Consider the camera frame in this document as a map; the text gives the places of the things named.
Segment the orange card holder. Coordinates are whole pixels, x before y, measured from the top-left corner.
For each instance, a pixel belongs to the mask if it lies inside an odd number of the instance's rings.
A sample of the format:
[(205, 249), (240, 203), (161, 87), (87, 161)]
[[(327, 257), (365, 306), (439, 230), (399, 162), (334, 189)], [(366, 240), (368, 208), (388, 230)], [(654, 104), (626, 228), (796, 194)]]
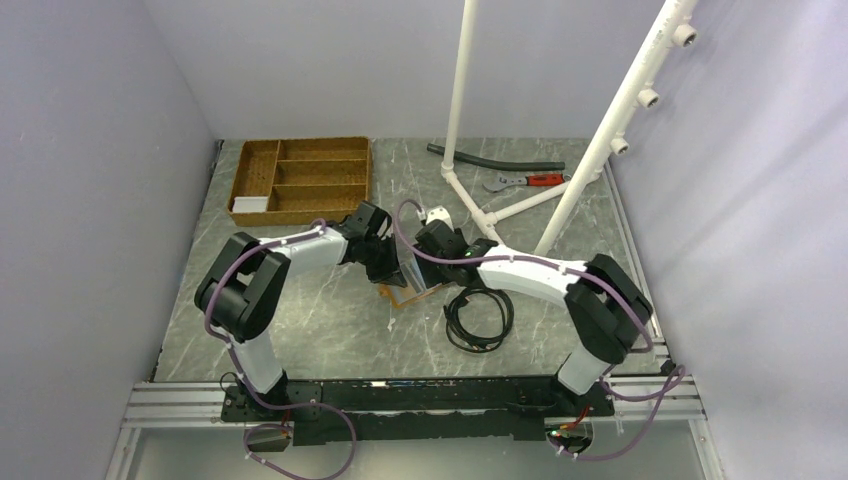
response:
[(418, 264), (413, 260), (401, 264), (400, 271), (406, 279), (405, 287), (377, 285), (380, 296), (387, 298), (395, 309), (411, 305), (444, 287), (443, 283), (427, 284)]

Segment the white card stack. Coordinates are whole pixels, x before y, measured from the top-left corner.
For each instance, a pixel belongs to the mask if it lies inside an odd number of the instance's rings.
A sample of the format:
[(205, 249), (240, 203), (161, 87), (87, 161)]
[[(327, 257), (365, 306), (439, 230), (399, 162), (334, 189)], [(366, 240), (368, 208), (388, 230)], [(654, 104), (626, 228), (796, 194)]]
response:
[(234, 214), (264, 213), (267, 211), (267, 196), (237, 196), (233, 199), (231, 212)]

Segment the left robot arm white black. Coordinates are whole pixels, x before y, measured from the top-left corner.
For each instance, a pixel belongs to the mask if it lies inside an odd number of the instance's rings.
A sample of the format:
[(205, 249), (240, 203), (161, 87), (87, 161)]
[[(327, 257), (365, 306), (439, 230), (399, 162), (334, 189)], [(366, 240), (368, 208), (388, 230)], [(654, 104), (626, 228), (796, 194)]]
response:
[(199, 284), (195, 305), (204, 327), (224, 341), (237, 379), (250, 390), (248, 407), (264, 420), (288, 402), (288, 377), (276, 358), (269, 327), (288, 278), (349, 263), (373, 284), (404, 287), (390, 214), (363, 201), (340, 222), (315, 220), (309, 230), (271, 239), (233, 234)]

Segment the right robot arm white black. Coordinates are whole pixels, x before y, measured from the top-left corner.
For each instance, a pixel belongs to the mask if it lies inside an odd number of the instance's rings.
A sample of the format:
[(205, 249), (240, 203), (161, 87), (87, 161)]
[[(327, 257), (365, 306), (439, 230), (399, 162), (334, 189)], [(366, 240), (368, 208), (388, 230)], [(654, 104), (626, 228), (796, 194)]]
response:
[(623, 363), (639, 339), (652, 347), (646, 324), (653, 307), (630, 276), (610, 256), (589, 261), (554, 260), (526, 254), (498, 242), (468, 243), (461, 232), (435, 220), (415, 236), (414, 254), (440, 275), (462, 286), (516, 292), (567, 311), (579, 344), (556, 373), (551, 401), (574, 415), (590, 399), (590, 389)]

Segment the woven brown organizer tray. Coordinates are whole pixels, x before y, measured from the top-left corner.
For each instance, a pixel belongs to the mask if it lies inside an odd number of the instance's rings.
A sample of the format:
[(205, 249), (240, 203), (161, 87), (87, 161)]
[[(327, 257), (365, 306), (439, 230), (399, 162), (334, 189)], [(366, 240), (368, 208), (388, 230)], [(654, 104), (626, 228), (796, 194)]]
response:
[[(371, 141), (364, 136), (248, 140), (227, 203), (240, 227), (340, 221), (371, 196)], [(267, 196), (264, 213), (234, 214), (237, 196)]]

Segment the black foam tube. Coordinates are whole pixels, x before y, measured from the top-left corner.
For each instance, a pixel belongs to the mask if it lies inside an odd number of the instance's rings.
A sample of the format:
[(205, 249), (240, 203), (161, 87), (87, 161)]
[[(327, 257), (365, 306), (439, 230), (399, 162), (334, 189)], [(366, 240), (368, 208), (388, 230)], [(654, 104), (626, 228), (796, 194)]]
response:
[(501, 161), (460, 151), (454, 152), (453, 159), (455, 162), (502, 172), (562, 171), (566, 168), (562, 161)]

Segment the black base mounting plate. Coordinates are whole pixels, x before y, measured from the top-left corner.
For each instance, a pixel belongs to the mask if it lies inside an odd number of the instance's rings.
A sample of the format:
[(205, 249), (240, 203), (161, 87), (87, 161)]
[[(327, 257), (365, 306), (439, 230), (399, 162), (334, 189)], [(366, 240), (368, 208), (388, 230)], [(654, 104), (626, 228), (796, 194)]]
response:
[(224, 390), (221, 419), (231, 424), (290, 421), (297, 446), (359, 441), (510, 437), (541, 441), (545, 430), (577, 418), (608, 418), (599, 386), (579, 396), (552, 375), (430, 379), (291, 380), (271, 410), (241, 384)]

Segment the white PVC pipe frame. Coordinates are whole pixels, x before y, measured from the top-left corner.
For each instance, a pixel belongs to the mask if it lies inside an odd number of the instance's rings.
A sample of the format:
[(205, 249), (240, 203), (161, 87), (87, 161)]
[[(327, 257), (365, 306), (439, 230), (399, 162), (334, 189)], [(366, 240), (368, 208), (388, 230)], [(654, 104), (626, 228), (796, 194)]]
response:
[[(561, 161), (574, 172), (661, 10), (658, 1), (482, 1), (475, 16), (457, 147), (513, 162)], [(461, 29), (459, 1), (393, 1), (393, 41), (419, 80), (418, 124), (383, 145), (380, 199), (446, 207), (479, 235), (426, 141), (443, 142)]]

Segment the aluminium rail frame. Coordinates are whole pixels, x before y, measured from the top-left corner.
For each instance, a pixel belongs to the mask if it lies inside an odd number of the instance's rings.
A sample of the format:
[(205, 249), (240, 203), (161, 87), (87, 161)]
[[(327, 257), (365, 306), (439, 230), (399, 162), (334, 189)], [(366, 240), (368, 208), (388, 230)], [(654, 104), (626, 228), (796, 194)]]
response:
[[(603, 389), (613, 403), (615, 413), (608, 418), (577, 418), (570, 434), (586, 434), (594, 422), (612, 422), (623, 427), (628, 422), (643, 419), (684, 422), (693, 437), (697, 459), (703, 475), (720, 479), (723, 470), (707, 426), (706, 413), (694, 379), (690, 375), (675, 378), (666, 384), (674, 369), (674, 361), (662, 337), (656, 320), (651, 320), (649, 330), (654, 341), (653, 353), (658, 363), (654, 374), (613, 375), (609, 386)], [(250, 453), (271, 450), (283, 443), (295, 445), (290, 421), (280, 424), (260, 422), (231, 424), (221, 419), (224, 390), (230, 383), (139, 383), (133, 388), (126, 408), (118, 441), (107, 470), (111, 479), (130, 476), (137, 446), (149, 431), (169, 429), (238, 429), (253, 431), (247, 442)]]

